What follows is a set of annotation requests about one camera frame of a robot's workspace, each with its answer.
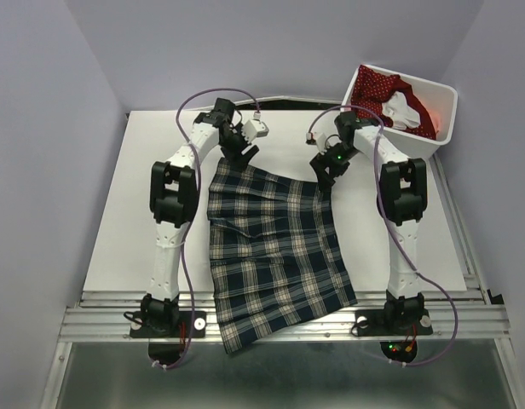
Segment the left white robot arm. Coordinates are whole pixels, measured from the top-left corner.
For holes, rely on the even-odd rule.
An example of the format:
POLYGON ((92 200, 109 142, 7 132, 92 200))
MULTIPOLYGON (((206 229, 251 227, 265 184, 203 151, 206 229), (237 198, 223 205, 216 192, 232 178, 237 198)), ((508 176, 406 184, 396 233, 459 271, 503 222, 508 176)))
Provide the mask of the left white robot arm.
POLYGON ((186 233, 199 207, 201 164, 219 147, 233 165, 244 169, 258 152, 254 140, 268 134, 257 109, 246 122, 234 122, 238 112, 230 100, 218 98, 209 112, 193 121, 185 142, 166 161, 151 169, 149 209, 156 222, 153 274, 135 317, 139 337, 173 337, 190 323, 180 316, 178 274, 186 233))

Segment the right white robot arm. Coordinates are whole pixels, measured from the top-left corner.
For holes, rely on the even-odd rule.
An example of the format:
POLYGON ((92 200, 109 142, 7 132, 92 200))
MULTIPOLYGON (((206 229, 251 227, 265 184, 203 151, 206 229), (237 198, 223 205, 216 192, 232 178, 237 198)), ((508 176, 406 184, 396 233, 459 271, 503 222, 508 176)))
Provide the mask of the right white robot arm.
POLYGON ((364 309, 353 326, 361 337, 402 336, 421 326, 427 314, 416 269, 418 228, 428 205, 427 169, 421 158, 410 158, 389 141, 377 118, 358 118, 342 111, 336 134, 308 130, 315 145, 311 160, 320 190, 330 190, 350 160, 362 153, 373 165, 377 209, 389 237, 389 281, 382 308, 364 309))

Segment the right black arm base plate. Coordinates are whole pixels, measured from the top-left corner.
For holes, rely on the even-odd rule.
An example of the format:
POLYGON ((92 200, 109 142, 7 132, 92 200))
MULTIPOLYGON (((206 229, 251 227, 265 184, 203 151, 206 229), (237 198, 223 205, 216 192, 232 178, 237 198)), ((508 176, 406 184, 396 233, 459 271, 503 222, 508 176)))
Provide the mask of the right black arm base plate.
POLYGON ((392 362, 411 364, 418 353, 418 337, 433 334, 424 296, 395 298, 386 293, 382 308, 365 308, 355 314, 350 329, 354 337, 383 337, 380 348, 392 362))

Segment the navy plaid pleated skirt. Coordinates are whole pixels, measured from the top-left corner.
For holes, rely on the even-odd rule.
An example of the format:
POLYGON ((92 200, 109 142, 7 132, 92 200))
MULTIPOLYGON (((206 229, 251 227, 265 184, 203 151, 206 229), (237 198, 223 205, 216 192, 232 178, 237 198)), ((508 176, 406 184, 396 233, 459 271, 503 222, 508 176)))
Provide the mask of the navy plaid pleated skirt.
POLYGON ((356 305, 329 192, 222 158, 208 194, 216 321, 227 354, 356 305))

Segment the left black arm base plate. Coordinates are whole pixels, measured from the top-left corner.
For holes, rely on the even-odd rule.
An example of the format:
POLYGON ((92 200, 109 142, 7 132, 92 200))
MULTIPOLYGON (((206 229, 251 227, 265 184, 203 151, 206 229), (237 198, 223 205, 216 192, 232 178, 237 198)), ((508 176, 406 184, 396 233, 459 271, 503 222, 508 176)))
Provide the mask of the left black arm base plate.
POLYGON ((126 311, 123 316, 130 323, 130 338, 147 340, 147 354, 152 366, 169 370, 178 366, 187 349, 188 339, 205 337, 207 313, 195 310, 179 311, 178 321, 174 324, 153 324, 141 317, 140 311, 126 311))

